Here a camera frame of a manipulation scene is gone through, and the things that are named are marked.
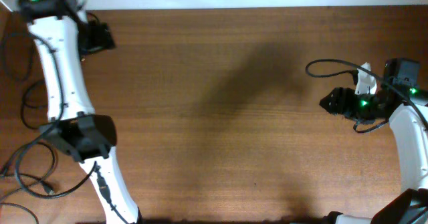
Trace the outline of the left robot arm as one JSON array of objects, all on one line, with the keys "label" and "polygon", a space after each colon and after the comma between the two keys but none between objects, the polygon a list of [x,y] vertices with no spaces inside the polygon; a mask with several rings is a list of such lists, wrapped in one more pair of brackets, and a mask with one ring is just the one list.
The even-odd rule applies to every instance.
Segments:
[{"label": "left robot arm", "polygon": [[116,157],[116,127],[98,115],[81,68],[85,55],[113,49],[106,23],[89,20],[86,0],[18,0],[34,40],[47,89],[47,124],[40,138],[72,157],[92,182],[107,223],[142,223]]}]

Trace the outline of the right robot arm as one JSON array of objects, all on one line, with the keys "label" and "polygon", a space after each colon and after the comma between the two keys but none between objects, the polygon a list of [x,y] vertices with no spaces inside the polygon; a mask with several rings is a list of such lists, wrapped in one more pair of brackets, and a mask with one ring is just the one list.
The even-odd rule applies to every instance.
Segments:
[{"label": "right robot arm", "polygon": [[390,59],[383,76],[370,65],[349,63],[355,89],[335,88],[321,99],[329,114],[354,121],[356,130],[368,124],[372,132],[388,124],[393,131],[401,172],[402,193],[373,217],[331,212],[324,223],[427,222],[427,91],[417,85],[419,62]]}]

